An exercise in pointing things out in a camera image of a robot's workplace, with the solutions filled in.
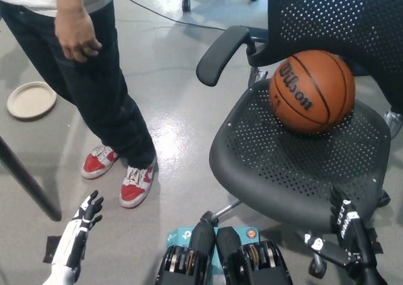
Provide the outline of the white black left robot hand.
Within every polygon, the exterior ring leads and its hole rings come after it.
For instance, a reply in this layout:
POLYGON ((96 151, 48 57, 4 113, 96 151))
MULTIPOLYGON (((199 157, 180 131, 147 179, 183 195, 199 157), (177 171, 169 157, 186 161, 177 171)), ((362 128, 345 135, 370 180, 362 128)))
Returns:
POLYGON ((62 265, 74 270, 82 260, 89 232, 101 221, 100 211, 104 197, 93 191, 82 202, 73 218, 68 222, 55 251, 52 265, 62 265))

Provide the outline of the bare hand of person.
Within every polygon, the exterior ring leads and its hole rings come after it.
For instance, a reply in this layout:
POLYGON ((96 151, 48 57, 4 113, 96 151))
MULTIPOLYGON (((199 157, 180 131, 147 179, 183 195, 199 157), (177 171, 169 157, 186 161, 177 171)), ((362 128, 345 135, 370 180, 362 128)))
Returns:
POLYGON ((83 7, 59 9, 55 18, 55 34, 68 60, 86 62, 99 54, 93 21, 83 7))

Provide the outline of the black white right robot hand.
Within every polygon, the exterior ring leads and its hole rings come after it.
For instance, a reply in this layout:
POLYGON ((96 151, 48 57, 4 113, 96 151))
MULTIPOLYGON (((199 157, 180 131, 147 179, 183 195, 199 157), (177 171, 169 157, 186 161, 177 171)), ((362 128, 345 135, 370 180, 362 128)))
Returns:
POLYGON ((330 202, 338 244, 309 233, 299 232, 298 236, 311 251, 339 267, 375 266, 375 251, 355 204, 338 186, 330 188, 330 202))

